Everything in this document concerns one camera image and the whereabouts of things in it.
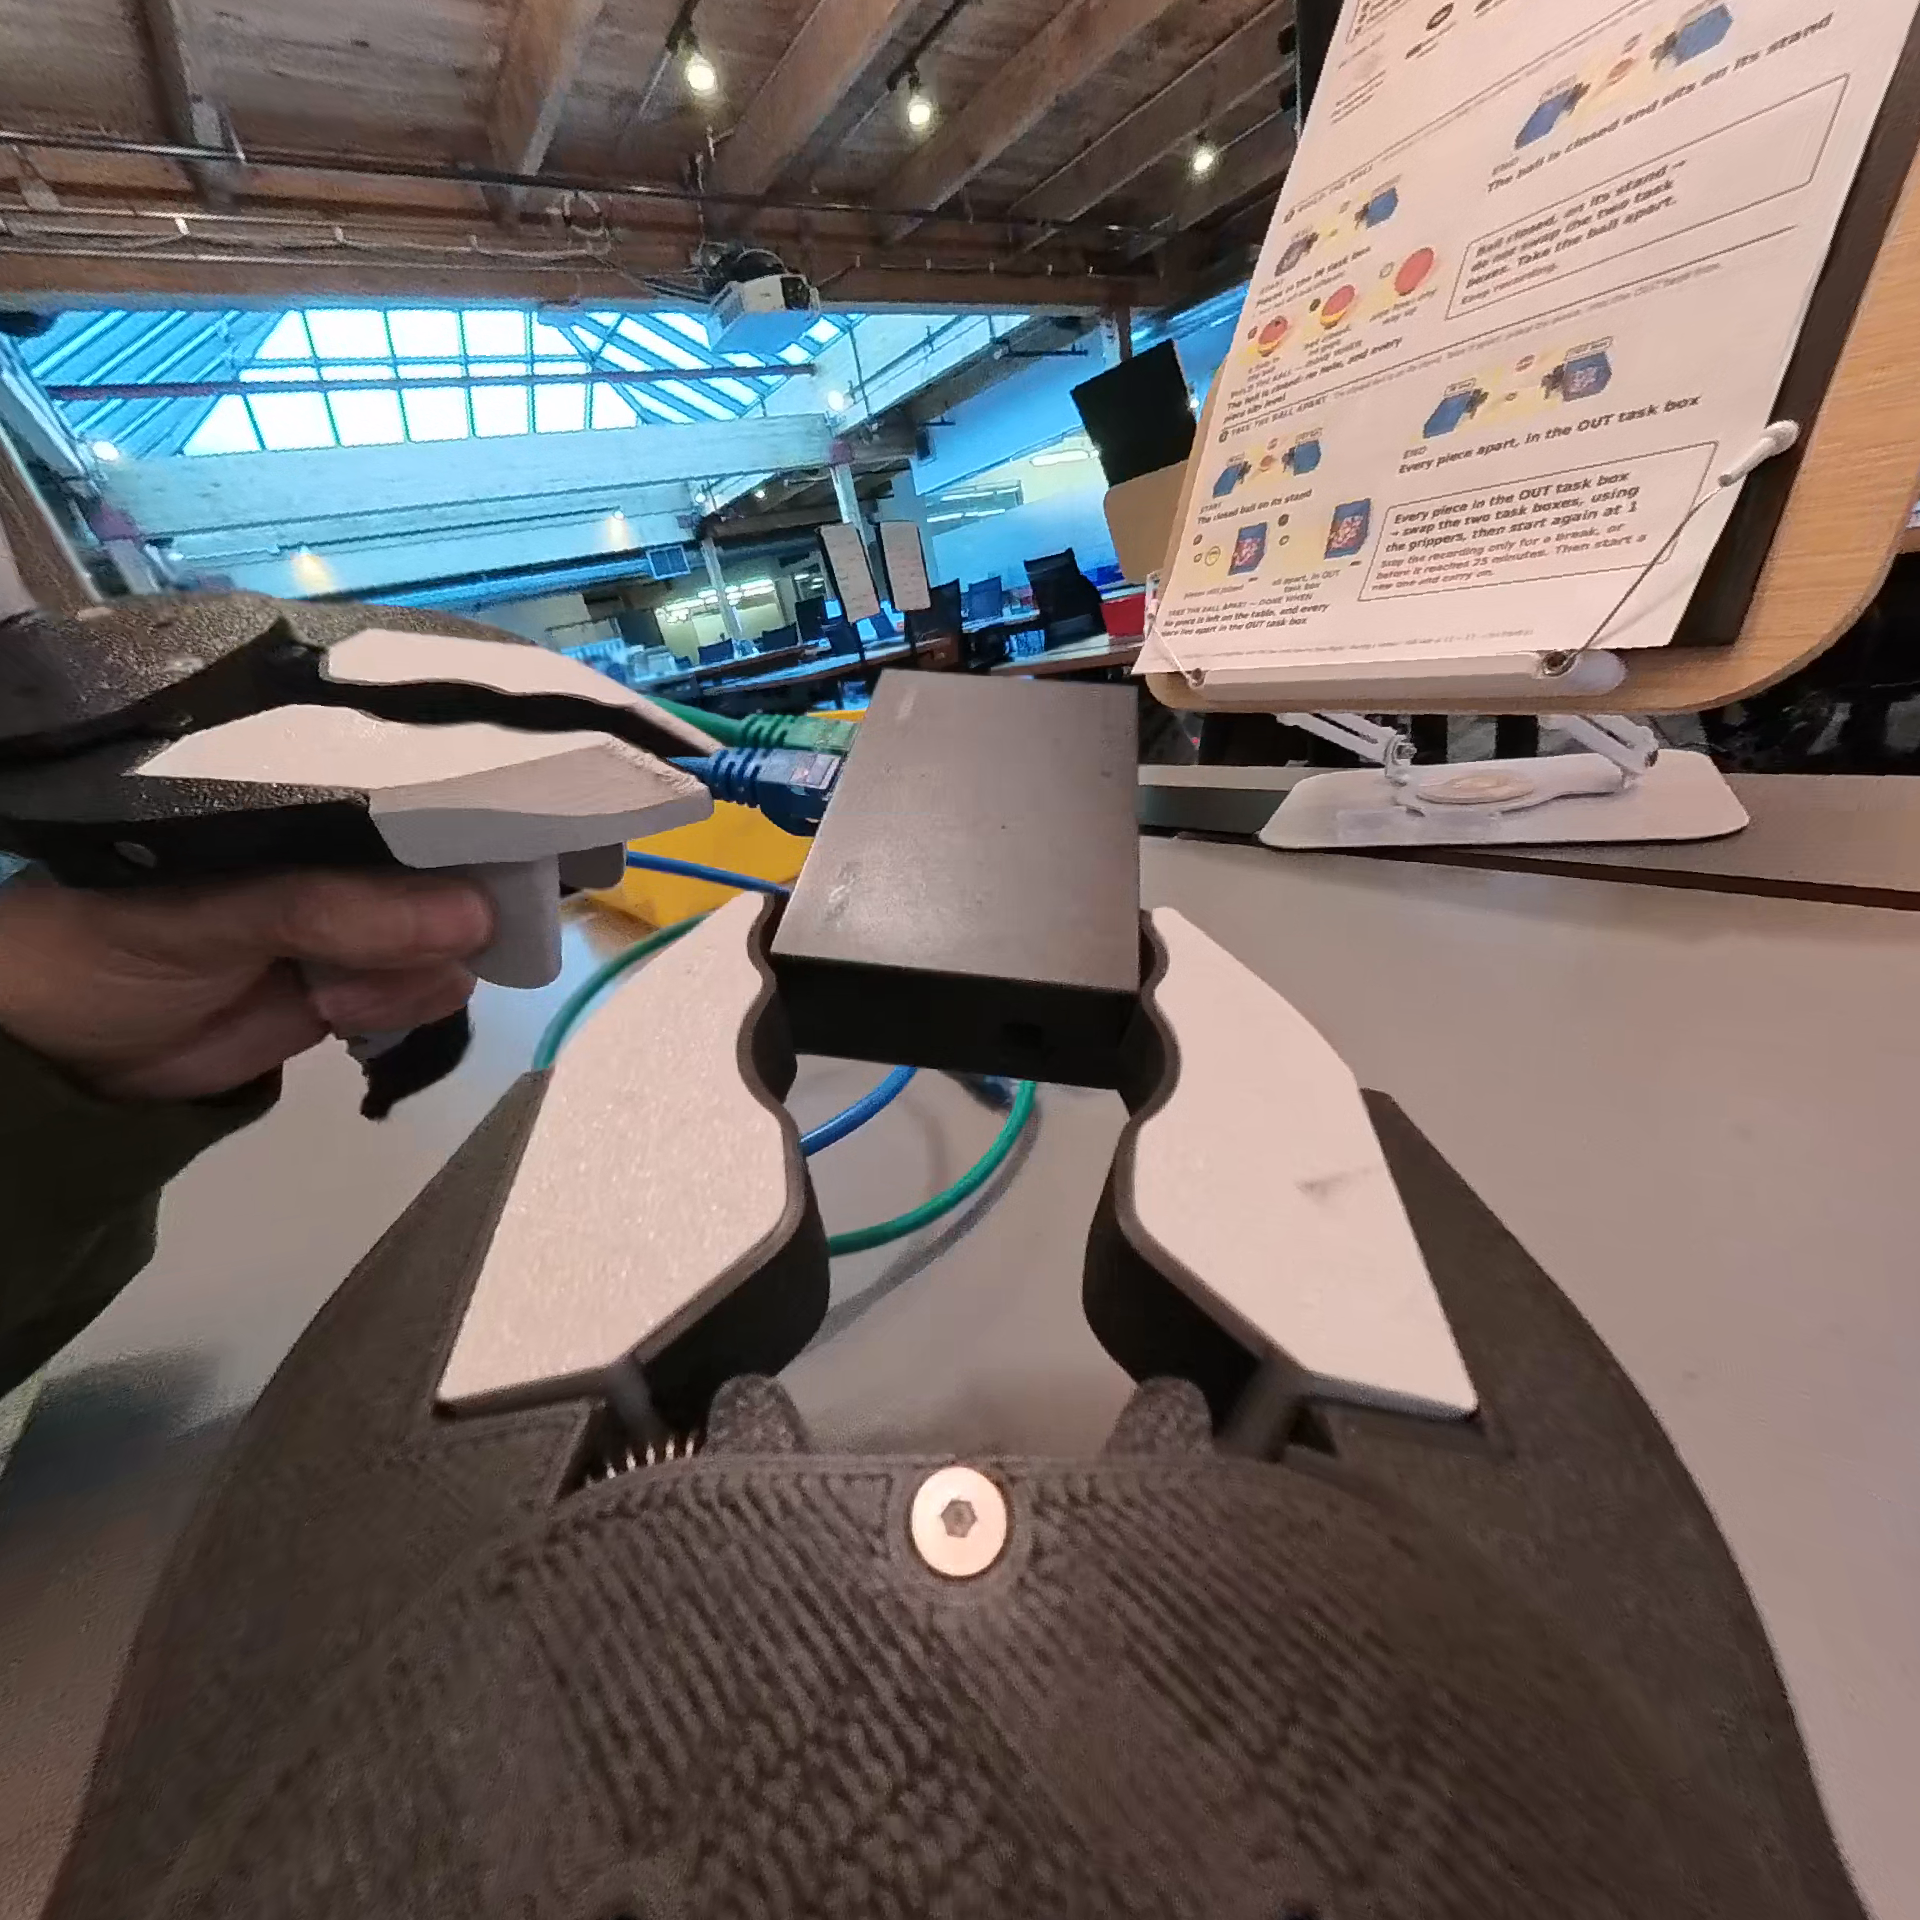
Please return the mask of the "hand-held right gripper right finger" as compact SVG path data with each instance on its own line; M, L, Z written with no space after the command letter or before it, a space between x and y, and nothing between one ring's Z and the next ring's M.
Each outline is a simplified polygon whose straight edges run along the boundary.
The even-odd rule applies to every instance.
M1124 1126L1082 1308L1145 1383L1217 1424L1300 1405L1469 1424L1478 1392L1352 1067L1172 907L1142 920Z

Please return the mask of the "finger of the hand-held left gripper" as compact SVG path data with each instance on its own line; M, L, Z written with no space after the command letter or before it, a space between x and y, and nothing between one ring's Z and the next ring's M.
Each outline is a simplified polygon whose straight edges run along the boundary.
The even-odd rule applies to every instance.
M606 728L418 726L345 705L284 705L193 731L139 771L364 800L400 865L467 877L492 900L492 943L470 968L526 991L563 971L567 870L713 811L695 773Z
M357 632L319 668L338 703L412 726L595 731L655 755L713 755L717 734L598 668L516 638Z

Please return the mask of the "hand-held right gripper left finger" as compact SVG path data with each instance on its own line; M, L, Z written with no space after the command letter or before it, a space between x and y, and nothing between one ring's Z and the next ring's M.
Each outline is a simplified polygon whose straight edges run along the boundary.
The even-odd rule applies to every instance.
M439 1382L457 1417L598 1401L703 1420L785 1372L830 1304L826 1230L786 1103L799 1052L770 941L733 900L613 988L540 1070Z

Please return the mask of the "black network switch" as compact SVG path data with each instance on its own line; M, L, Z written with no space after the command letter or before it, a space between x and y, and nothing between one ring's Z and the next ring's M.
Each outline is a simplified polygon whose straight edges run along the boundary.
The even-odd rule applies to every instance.
M799 1052L1116 1091L1146 973L1139 697L888 669L781 906Z

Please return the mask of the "person's left hand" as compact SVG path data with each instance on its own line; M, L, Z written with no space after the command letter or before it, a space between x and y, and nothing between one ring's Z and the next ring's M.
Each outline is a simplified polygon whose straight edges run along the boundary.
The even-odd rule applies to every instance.
M328 1039L469 1005L494 910L422 874L278 874L87 892L2 889L2 1029L96 1091L236 1091Z

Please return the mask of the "ceiling projector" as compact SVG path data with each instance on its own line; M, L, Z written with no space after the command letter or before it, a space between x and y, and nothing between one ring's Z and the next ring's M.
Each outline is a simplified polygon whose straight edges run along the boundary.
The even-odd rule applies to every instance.
M709 349L772 365L788 348L807 348L821 322L819 289L801 273L768 271L723 284L707 308Z

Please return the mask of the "white folding stand base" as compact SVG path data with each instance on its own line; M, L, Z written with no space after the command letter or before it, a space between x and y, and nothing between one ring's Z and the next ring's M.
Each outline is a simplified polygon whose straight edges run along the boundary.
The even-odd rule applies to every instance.
M1574 751L1422 765L1405 731L1361 713L1291 721L1367 768L1299 779L1258 829L1276 852L1683 845L1751 823L1716 761L1616 713L1548 713Z

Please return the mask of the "beige board on clear stand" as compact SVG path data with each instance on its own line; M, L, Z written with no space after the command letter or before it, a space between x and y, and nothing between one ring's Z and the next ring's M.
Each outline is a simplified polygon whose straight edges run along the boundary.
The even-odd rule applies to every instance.
M1160 465L1108 488L1103 509L1121 577L1145 586L1164 570L1184 518L1190 464Z

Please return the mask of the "black monitor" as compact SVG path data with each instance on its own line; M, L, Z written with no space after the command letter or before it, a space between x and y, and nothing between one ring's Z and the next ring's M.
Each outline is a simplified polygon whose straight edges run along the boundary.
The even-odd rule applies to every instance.
M1197 413L1176 342L1137 349L1071 399L1111 490L1188 462Z

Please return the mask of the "printed instruction sheet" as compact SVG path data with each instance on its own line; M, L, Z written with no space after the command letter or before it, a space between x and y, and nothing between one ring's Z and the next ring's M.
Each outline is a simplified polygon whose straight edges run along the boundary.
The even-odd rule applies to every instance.
M1342 3L1141 672L1676 638L1782 419L1916 3Z

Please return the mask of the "instruction sheet on stand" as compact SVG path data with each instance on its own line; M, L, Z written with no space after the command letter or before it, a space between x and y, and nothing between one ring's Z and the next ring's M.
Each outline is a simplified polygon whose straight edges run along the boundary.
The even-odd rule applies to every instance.
M1880 589L1916 500L1916 50L1895 78L1868 167L1789 369L1782 419L1740 462L1746 488L1667 646L1581 646L1534 659L1421 662L1350 684L1289 680L1193 692L1142 674L1169 708L1199 711L1679 713L1763 692L1837 644Z

